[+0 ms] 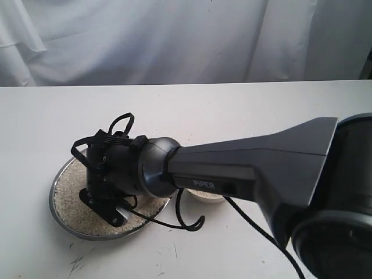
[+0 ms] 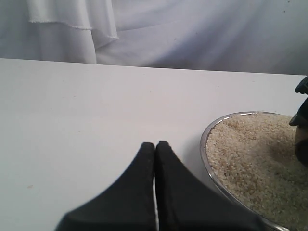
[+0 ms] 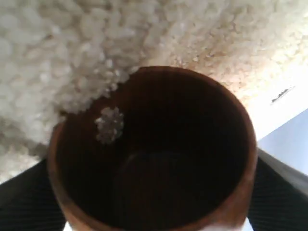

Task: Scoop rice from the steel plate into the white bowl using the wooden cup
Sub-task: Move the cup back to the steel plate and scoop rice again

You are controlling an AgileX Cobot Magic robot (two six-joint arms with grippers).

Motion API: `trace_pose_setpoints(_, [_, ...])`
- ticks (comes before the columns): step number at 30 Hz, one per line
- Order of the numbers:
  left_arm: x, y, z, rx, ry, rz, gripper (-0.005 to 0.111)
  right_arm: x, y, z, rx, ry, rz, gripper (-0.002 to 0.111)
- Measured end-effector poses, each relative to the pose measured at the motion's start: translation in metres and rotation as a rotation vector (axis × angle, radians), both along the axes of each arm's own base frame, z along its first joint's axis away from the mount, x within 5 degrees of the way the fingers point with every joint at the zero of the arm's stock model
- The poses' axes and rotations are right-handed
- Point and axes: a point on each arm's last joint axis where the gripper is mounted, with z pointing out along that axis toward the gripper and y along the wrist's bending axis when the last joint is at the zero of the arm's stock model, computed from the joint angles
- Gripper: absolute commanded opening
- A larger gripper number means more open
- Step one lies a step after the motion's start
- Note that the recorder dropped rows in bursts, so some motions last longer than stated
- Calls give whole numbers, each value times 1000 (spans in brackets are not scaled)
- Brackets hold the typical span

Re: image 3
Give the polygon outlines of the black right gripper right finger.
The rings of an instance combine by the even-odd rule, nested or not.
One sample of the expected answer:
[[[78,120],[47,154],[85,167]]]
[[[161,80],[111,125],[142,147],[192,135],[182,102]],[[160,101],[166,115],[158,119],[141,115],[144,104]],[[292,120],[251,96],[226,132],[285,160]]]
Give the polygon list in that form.
[[[258,149],[255,185],[248,211],[254,231],[308,229],[308,177]]]

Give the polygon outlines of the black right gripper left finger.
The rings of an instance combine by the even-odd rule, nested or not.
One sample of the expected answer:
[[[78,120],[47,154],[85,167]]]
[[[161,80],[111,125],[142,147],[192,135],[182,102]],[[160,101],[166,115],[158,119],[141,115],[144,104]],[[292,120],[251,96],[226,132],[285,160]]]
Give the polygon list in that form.
[[[46,160],[0,185],[2,231],[62,231],[65,223],[51,188]]]

